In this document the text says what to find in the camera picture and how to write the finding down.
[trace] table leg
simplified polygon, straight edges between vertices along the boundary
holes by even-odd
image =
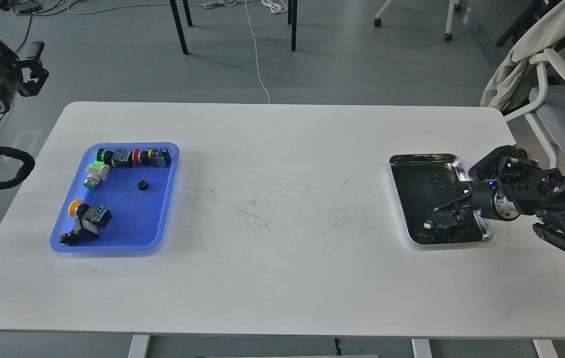
[[[519,17],[515,20],[515,22],[512,23],[512,25],[510,25],[510,27],[508,27],[508,29],[501,35],[501,37],[497,40],[495,45],[497,45],[498,47],[503,46],[503,44],[506,43],[506,41],[508,41],[508,39],[510,37],[512,37],[512,33],[514,32],[515,28],[521,22],[523,22],[523,20],[526,20],[526,18],[528,18],[528,16],[532,13],[532,10],[534,10],[535,7],[537,7],[538,4],[539,4],[539,0],[533,0],[530,3],[530,5],[528,5],[528,7],[526,7],[526,9],[523,11],[523,13],[521,13],[519,15]]]
[[[551,340],[533,340],[539,358],[559,358]]]
[[[289,0],[291,11],[291,50],[296,50],[296,23],[298,22],[298,0]]]
[[[183,0],[183,8],[185,9],[185,20],[188,22],[188,26],[192,27],[192,15],[189,14],[188,0]]]
[[[179,41],[181,43],[181,50],[183,54],[188,54],[188,46],[185,43],[185,35],[183,34],[183,27],[181,25],[181,17],[179,16],[179,9],[176,5],[176,0],[170,0],[170,7],[172,7],[172,15],[174,16],[174,23],[176,24],[176,30],[179,33]]]
[[[410,342],[413,345],[413,356],[415,358],[433,358],[428,340],[410,340]]]
[[[291,25],[291,13],[293,12],[293,0],[287,0],[287,24]]]
[[[130,352],[128,358],[146,358],[148,354],[148,345],[150,344],[150,336],[134,335],[130,344]]]

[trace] power strip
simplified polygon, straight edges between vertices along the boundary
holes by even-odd
[[[15,5],[13,11],[18,14],[30,14],[42,9],[42,4],[39,1],[26,2],[24,4]]]

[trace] black table leg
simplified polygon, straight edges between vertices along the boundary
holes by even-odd
[[[293,0],[287,0],[287,24],[291,25],[291,12],[293,11]]]
[[[296,50],[296,23],[298,22],[298,0],[289,0],[291,10],[291,50]]]
[[[183,27],[181,26],[181,17],[179,16],[179,9],[176,7],[176,0],[170,0],[170,7],[172,7],[172,14],[174,16],[174,23],[176,24],[176,30],[179,33],[179,41],[181,42],[181,50],[183,54],[188,54],[188,46],[185,43],[185,35],[183,34]]]
[[[188,0],[183,0],[183,7],[185,8],[185,20],[188,22],[188,26],[192,27],[192,15],[189,14],[189,3]]]
[[[510,37],[512,37],[512,33],[517,29],[517,26],[519,26],[520,23],[524,22],[529,16],[531,16],[532,11],[535,9],[535,7],[537,7],[537,5],[539,5],[539,0],[533,0],[530,5],[528,5],[528,7],[523,11],[523,13],[519,15],[517,20],[515,20],[515,22],[512,23],[512,25],[508,27],[508,29],[495,42],[495,45],[497,45],[498,47],[503,46],[503,44],[506,43],[506,41],[508,41]]]

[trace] gray floor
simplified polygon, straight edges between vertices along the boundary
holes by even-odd
[[[48,7],[56,1],[42,2]],[[448,2],[397,0],[378,29],[372,16],[383,2],[301,1],[295,53],[289,50],[286,14],[249,4],[260,73],[272,102],[477,106],[508,49],[493,43],[528,0],[463,1],[450,43],[442,40]],[[149,3],[154,2],[89,0],[73,9]],[[39,96],[16,100],[0,125],[0,145],[37,154],[64,106],[78,100],[267,102],[244,7],[193,7],[192,15],[194,28],[185,29],[189,56],[181,54],[171,12],[164,6],[34,18],[29,40],[46,43],[42,61],[51,77]],[[0,11],[0,36],[10,47],[19,45],[27,25],[28,17]],[[116,125],[116,118],[103,120]],[[528,126],[515,120],[511,129],[517,142],[545,163]],[[562,168],[565,172],[565,159]],[[0,179],[15,169],[15,163],[0,161]],[[0,221],[15,192],[0,192]],[[131,337],[0,333],[0,357],[124,357]],[[413,356],[408,340],[342,339],[340,347],[343,354]],[[565,342],[557,348],[565,358]],[[433,341],[432,351],[435,358],[536,356],[529,341]],[[334,354],[333,337],[164,336],[152,339],[148,356]]]

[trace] white cloth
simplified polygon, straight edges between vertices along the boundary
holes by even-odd
[[[528,60],[565,36],[565,0],[555,6],[512,47],[483,90],[480,106],[503,109],[521,81]]]

